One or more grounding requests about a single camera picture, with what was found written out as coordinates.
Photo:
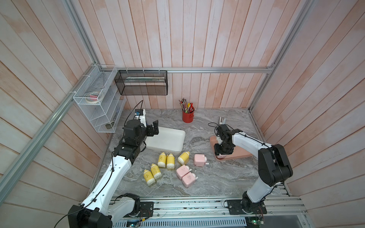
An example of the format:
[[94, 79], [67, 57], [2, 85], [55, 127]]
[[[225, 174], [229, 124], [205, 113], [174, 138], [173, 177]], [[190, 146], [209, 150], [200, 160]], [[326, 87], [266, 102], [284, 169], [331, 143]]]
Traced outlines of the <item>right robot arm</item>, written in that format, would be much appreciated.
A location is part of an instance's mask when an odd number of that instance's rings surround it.
[[293, 176], [285, 148], [280, 144], [272, 145], [259, 141], [227, 124], [217, 124], [214, 133], [218, 137], [218, 142], [213, 146], [215, 155], [231, 155], [235, 147], [240, 147], [258, 159], [258, 179], [242, 195], [239, 203], [228, 201], [230, 214], [266, 213], [266, 197], [274, 188], [284, 185], [285, 181]]

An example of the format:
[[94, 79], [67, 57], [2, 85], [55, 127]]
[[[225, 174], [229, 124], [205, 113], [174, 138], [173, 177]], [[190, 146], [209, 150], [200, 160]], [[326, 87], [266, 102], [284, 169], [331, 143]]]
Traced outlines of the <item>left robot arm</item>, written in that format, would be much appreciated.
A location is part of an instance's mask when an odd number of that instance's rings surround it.
[[110, 201], [122, 178], [132, 167], [145, 145], [147, 137], [159, 134], [159, 122], [146, 125], [139, 119], [132, 119], [124, 126], [124, 135], [112, 153], [112, 159], [98, 184], [89, 196], [78, 206], [73, 205], [66, 215], [71, 228], [111, 228], [128, 214], [138, 215], [139, 197], [127, 193], [119, 202]]

